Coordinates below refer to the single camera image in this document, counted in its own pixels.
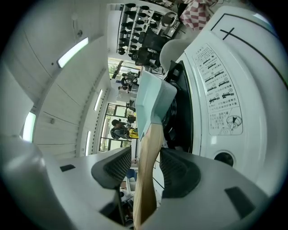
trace white appliance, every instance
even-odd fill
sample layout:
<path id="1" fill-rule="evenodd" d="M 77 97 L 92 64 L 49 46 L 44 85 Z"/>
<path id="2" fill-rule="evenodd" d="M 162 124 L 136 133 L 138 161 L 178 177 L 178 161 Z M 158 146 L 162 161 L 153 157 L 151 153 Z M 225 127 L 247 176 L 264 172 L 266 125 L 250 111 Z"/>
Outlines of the white appliance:
<path id="1" fill-rule="evenodd" d="M 288 59 L 272 26 L 249 10 L 222 7 L 179 61 L 192 97 L 192 153 L 228 154 L 233 168 L 276 193 L 287 166 Z M 153 176 L 161 192 L 160 169 Z"/>

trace yellow object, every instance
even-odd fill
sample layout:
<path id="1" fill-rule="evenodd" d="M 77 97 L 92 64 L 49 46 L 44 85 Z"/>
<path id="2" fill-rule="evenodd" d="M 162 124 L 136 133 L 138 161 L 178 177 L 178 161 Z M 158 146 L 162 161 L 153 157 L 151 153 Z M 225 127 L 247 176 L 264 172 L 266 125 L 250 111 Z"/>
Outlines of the yellow object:
<path id="1" fill-rule="evenodd" d="M 131 138 L 139 138 L 139 136 L 138 136 L 138 131 L 134 131 L 134 128 L 132 128 L 132 129 L 130 129 L 129 130 L 129 136 L 131 137 Z"/>

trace hole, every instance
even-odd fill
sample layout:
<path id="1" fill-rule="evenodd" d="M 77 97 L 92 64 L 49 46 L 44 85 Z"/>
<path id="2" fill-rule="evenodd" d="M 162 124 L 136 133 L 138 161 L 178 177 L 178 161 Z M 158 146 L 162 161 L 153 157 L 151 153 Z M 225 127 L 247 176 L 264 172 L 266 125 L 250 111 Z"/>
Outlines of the hole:
<path id="1" fill-rule="evenodd" d="M 225 152 L 222 152 L 222 153 L 219 153 L 217 154 L 217 156 L 214 158 L 214 160 L 218 160 L 218 161 L 221 161 L 227 165 L 230 165 L 231 167 L 233 167 L 233 158 L 232 156 L 229 154 L 229 153 L 225 153 Z"/>

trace red checkered cloth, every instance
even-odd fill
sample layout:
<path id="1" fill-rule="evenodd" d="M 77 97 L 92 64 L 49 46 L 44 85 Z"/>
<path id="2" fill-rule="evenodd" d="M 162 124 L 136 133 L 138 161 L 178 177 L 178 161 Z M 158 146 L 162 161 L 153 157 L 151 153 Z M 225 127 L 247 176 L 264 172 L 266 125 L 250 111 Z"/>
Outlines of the red checkered cloth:
<path id="1" fill-rule="evenodd" d="M 187 0 L 186 9 L 180 16 L 182 23 L 192 28 L 194 31 L 203 29 L 206 23 L 209 21 L 210 16 L 207 12 L 207 7 L 211 6 L 218 0 Z"/>

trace wooden handle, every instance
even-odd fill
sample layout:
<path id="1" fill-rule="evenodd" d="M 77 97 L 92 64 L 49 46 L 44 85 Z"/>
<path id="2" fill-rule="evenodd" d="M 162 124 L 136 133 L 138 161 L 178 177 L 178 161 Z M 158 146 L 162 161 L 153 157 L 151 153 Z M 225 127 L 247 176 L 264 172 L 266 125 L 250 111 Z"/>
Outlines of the wooden handle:
<path id="1" fill-rule="evenodd" d="M 141 141 L 139 168 L 134 194 L 133 219 L 135 229 L 156 210 L 156 196 L 153 185 L 153 165 L 164 139 L 161 124 L 151 124 Z"/>

